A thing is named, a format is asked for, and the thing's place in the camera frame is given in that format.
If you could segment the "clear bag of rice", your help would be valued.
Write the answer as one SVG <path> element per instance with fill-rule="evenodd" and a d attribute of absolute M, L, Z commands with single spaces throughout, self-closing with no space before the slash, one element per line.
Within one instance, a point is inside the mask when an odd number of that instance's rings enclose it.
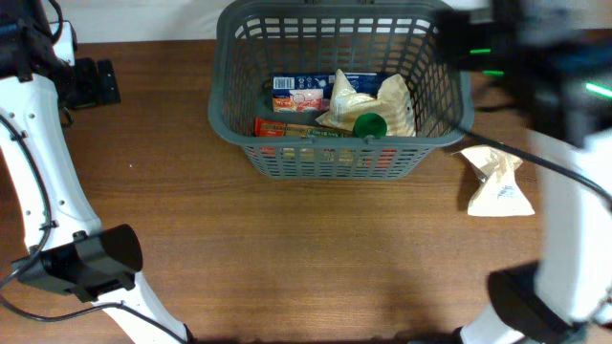
<path fill-rule="evenodd" d="M 358 93 L 347 75 L 337 69 L 330 108 L 317 118 L 317 123 L 352 131 L 358 117 L 368 113 L 377 114 L 385 120 L 387 136 L 414 137 L 416 134 L 412 100 L 402 75 L 386 77 L 377 95 L 373 97 L 367 93 Z"/>

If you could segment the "beige paper bag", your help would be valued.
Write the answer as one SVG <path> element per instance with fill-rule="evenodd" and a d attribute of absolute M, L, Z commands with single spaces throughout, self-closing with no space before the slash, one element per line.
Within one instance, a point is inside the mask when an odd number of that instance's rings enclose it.
<path fill-rule="evenodd" d="M 464 148 L 460 154 L 470 163 L 480 182 L 467 212 L 472 217 L 531 216 L 535 211 L 517 185 L 515 171 L 523 160 L 488 145 Z"/>

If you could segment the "green-lidded jar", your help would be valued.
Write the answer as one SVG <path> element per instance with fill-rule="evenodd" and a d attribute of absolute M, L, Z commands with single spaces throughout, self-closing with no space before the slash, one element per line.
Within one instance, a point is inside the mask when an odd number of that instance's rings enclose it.
<path fill-rule="evenodd" d="M 366 137 L 379 139 L 387 134 L 387 129 L 387 123 L 382 116 L 376 113 L 366 113 L 356 119 L 353 135 L 360 139 Z"/>

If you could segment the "grey plastic basket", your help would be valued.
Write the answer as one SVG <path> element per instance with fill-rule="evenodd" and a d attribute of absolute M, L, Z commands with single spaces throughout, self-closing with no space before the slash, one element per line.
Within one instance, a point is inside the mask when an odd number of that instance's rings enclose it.
<path fill-rule="evenodd" d="M 236 1 L 217 23 L 208 119 L 264 175 L 391 180 L 474 122 L 470 76 L 436 62 L 441 1 Z M 312 125 L 313 113 L 273 110 L 291 73 L 401 75 L 412 101 L 410 138 L 260 138 L 258 119 Z"/>

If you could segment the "red spaghetti packet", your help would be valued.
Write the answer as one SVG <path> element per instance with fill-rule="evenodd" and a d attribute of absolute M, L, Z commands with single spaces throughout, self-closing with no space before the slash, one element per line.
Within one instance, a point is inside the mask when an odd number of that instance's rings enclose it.
<path fill-rule="evenodd" d="M 288 138 L 296 137 L 301 139 L 308 138 L 331 138 L 331 139 L 346 139 L 352 138 L 353 133 L 335 128 L 327 128 L 320 126 L 310 126 L 302 124 L 290 124 L 278 121 L 266 120 L 257 118 L 254 124 L 254 133 L 258 138 Z M 301 157 L 306 162 L 315 161 L 315 149 L 314 148 L 274 148 L 274 147 L 261 147 L 259 149 L 260 154 L 264 158 L 275 157 L 279 154 L 280 157 L 288 161 L 296 161 L 297 157 Z M 339 153 L 339 162 L 343 164 L 350 164 L 354 159 L 352 158 L 352 150 L 350 149 L 323 149 L 323 162 L 331 162 L 335 153 Z"/>

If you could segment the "blue and white carton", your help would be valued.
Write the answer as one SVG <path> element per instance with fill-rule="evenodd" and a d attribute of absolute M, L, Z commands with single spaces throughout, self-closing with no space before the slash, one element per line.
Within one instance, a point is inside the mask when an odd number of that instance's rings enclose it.
<path fill-rule="evenodd" d="M 375 95 L 385 73 L 345 73 L 358 93 Z M 335 85 L 336 74 L 285 73 L 272 74 L 272 107 L 276 113 L 326 112 Z"/>

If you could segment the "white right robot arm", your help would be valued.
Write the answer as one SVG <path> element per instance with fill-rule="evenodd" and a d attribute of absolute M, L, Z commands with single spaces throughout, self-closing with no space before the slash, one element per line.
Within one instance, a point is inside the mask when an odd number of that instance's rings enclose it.
<path fill-rule="evenodd" d="M 485 72 L 530 124 L 544 249 L 491 273 L 490 302 L 457 343 L 580 343 L 611 325 L 611 39 L 576 25 L 573 1 L 440 10 L 436 57 Z"/>

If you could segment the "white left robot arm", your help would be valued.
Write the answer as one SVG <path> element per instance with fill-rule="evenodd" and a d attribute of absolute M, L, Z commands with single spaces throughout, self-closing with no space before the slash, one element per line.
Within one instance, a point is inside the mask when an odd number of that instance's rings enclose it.
<path fill-rule="evenodd" d="M 79 183 L 63 131 L 74 110 L 119 102 L 119 88 L 109 61 L 76 58 L 73 25 L 47 8 L 1 2 L 1 152 L 28 251 L 10 279 L 106 312 L 136 343 L 189 343 L 144 277 L 133 228 L 105 228 Z"/>

